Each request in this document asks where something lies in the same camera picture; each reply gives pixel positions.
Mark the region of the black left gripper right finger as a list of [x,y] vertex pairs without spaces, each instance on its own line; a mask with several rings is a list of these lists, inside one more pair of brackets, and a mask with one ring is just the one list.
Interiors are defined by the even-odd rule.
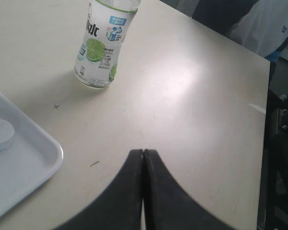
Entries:
[[173,178],[156,150],[144,151],[143,202],[147,230],[229,230]]

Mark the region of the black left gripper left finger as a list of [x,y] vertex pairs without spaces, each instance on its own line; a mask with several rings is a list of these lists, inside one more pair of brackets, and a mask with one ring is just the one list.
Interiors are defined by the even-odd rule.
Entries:
[[106,189],[57,230],[139,230],[142,212],[143,150],[131,150]]

